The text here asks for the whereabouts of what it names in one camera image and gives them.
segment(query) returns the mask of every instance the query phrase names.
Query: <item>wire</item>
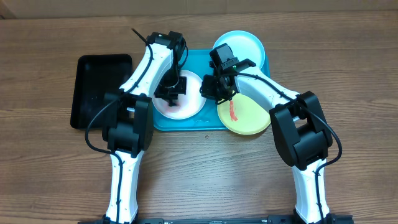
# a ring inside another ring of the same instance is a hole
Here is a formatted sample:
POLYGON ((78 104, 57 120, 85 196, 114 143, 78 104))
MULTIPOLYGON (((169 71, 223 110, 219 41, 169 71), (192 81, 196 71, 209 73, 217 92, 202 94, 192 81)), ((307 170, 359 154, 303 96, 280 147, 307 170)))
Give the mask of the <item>wire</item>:
POLYGON ((287 96, 283 91, 280 91, 278 88, 276 88, 273 84, 271 84, 268 80, 266 80, 265 78, 262 78, 258 75, 251 75, 251 74, 247 74, 247 73, 227 73, 227 74, 223 74, 222 76, 237 76, 237 75, 242 75, 245 77, 252 77, 255 79, 258 79, 260 81, 263 81, 264 83, 266 83, 267 85, 269 85, 273 90, 275 90, 281 97, 284 97, 287 100, 293 101, 294 103, 298 104, 299 107, 301 107, 301 109, 303 109, 305 112, 309 113, 310 115, 312 115, 314 118, 316 118, 317 120, 319 120, 319 122, 321 122, 331 133, 331 135, 334 137, 334 139, 336 140, 337 146, 338 146, 338 154, 337 156, 332 159, 329 162, 326 162, 322 165, 320 165, 316 171, 315 171, 315 188, 316 188, 316 193, 317 193, 317 204, 318 204, 318 208, 319 208, 319 212, 321 215, 321 221, 323 223, 325 223, 325 219, 323 218, 323 211, 322 211, 322 204, 321 204, 321 200, 320 200, 320 193, 319 193, 319 181, 318 181, 318 177, 319 177, 319 172, 322 168, 331 165, 335 162, 337 162, 342 153, 343 153, 343 146, 341 145, 341 141, 338 138, 337 134, 335 133, 335 131, 329 126, 329 124, 327 124, 326 122, 324 122, 324 120, 322 120, 319 116, 317 116, 316 114, 314 114, 312 111, 310 111, 307 107, 305 107, 303 104, 299 103, 297 100, 292 99, 291 97, 287 96))
POLYGON ((88 147, 90 147, 92 150, 95 150, 97 152, 102 152, 105 154, 109 154, 112 155, 114 157, 116 157, 119 161, 119 166, 120 166, 120 171, 119 171, 119 183, 118 183, 118 195, 116 197, 116 224, 119 224, 119 214, 120 214, 120 188, 121 188, 121 184, 122 184, 122 176, 123 176, 123 163, 122 159, 120 158, 119 155, 117 155, 115 152, 112 151, 108 151, 108 150, 104 150, 104 149, 100 149, 97 148, 95 146, 92 145, 92 143, 90 143, 90 140, 88 139, 88 133, 90 132, 90 128, 92 127, 94 121, 97 119, 97 117, 102 114, 106 109, 108 109, 112 104, 114 104, 115 102, 119 101, 121 98, 123 98, 124 96, 126 96, 127 94, 129 94, 130 92, 133 91, 133 89, 135 89, 135 87, 138 86, 138 83, 142 80, 142 78, 144 78, 144 75, 146 74, 146 72, 148 71, 150 64, 152 63, 152 60, 154 59, 154 53, 152 51, 152 48, 150 47, 150 44, 146 41, 146 39, 141 36, 135 29, 132 29, 132 31, 134 33, 137 34, 137 36, 144 41, 145 45, 148 47, 149 52, 150 52, 150 57, 149 57, 149 61, 147 66, 145 67, 144 71, 142 72, 142 74, 140 75, 140 77, 137 79, 137 81, 133 84, 133 86, 128 89, 127 91, 125 91, 122 95, 118 96, 115 100, 113 100, 112 102, 108 103, 104 108, 102 108, 102 110, 100 110, 95 116, 94 118, 90 121, 90 123, 88 124, 87 128, 86 128, 86 132, 85 132, 85 140, 86 143, 88 145, 88 147))
POLYGON ((187 46, 186 44, 185 44, 185 48, 186 48, 186 50, 187 50, 187 55, 185 56, 185 59, 184 59, 184 61, 182 62, 182 64, 178 66, 178 69, 181 69, 181 68, 185 65, 185 62, 187 62, 187 58, 188 58, 188 46, 187 46))

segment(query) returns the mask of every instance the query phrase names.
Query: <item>white plate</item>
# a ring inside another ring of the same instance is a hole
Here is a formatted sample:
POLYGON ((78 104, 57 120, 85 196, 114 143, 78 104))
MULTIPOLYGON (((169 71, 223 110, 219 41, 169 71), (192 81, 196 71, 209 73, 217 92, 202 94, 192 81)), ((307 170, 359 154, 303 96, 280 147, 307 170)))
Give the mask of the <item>white plate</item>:
POLYGON ((178 100, 175 102, 177 106, 169 106, 167 101, 152 97, 155 108, 166 118, 190 118, 197 114, 205 105, 206 98, 202 97, 199 92, 202 82, 201 78, 188 70, 181 70, 180 76, 187 78, 187 94, 178 95, 178 100))
POLYGON ((264 65, 266 50, 255 35, 243 30, 227 32, 218 38, 213 49, 224 43, 231 47, 232 53, 240 62, 248 58, 259 68, 264 65))

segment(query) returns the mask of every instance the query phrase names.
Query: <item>robotic hand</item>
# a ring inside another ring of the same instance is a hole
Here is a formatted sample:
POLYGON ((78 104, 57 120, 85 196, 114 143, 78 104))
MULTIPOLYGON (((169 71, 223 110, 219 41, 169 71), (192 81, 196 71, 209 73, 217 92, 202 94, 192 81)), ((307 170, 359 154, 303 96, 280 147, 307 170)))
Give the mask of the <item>robotic hand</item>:
MULTIPOLYGON (((137 220, 139 164, 152 140, 154 127, 151 97, 163 98, 172 105, 178 94, 185 94, 186 80, 179 76, 178 66, 186 47, 182 34, 154 32, 147 40, 141 39, 147 47, 136 71, 120 91, 105 96, 108 105, 104 111, 103 139, 112 152, 111 200, 104 218, 94 223, 127 224, 137 220)), ((249 59, 240 62, 226 44, 213 49, 210 56, 214 73, 204 76, 202 96, 219 102, 230 100, 239 92, 270 113, 275 146, 282 160, 292 167, 297 193, 294 216, 269 216, 256 222, 235 220, 234 223, 272 223, 275 218, 279 219, 278 222, 284 220, 286 224, 320 223, 324 220, 328 223, 330 220, 333 223, 353 223, 352 216, 330 214, 326 204, 323 167, 328 165, 325 158, 332 144, 331 134, 335 136, 335 133, 326 124, 318 98, 311 92, 299 95, 280 86, 249 59), (307 124, 296 128, 294 121, 298 119, 307 119, 307 124)), ((223 221, 169 221, 192 222, 223 221)), ((153 219, 139 223, 166 224, 167 221, 153 219)))

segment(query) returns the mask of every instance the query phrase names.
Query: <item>plate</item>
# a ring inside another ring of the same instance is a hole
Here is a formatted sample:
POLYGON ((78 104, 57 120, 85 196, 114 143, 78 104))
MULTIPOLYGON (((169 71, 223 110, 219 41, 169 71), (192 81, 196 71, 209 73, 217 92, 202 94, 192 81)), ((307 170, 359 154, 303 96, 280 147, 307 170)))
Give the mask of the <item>plate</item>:
POLYGON ((254 100, 240 93, 231 101, 217 106, 221 122, 231 131, 238 134, 257 134, 271 123, 269 113, 254 100))
POLYGON ((266 50, 255 35, 243 30, 227 32, 218 38, 213 49, 223 43, 227 43, 231 47, 232 53, 239 61, 248 58, 256 63, 256 66, 259 68, 262 68, 264 65, 266 50))
POLYGON ((187 78, 187 94, 178 95, 178 100, 175 101, 177 106, 169 106, 167 101, 152 97, 155 108, 166 118, 187 119, 197 114, 205 105, 206 98, 199 92, 202 79, 188 70, 181 70, 180 76, 187 78))

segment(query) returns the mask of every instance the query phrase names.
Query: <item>blue tray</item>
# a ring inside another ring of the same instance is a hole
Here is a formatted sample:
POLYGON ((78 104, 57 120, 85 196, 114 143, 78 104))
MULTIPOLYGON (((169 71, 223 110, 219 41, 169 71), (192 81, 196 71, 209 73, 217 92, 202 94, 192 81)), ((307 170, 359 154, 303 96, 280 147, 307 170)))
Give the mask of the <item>blue tray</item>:
MULTIPOLYGON (((208 74, 213 73, 213 69, 209 67, 209 61, 211 61, 210 53, 211 49, 195 49, 189 50, 189 56, 187 62, 182 67, 184 70, 189 70, 197 74, 200 78, 208 74)), ((262 72, 269 75, 268 59, 264 62, 262 72)), ((166 118, 160 112, 155 109, 154 106, 154 127, 160 131, 198 131, 198 130, 226 130, 227 128, 220 121, 217 114, 217 105, 214 100, 206 100, 205 105, 194 116, 182 119, 174 120, 166 118)))

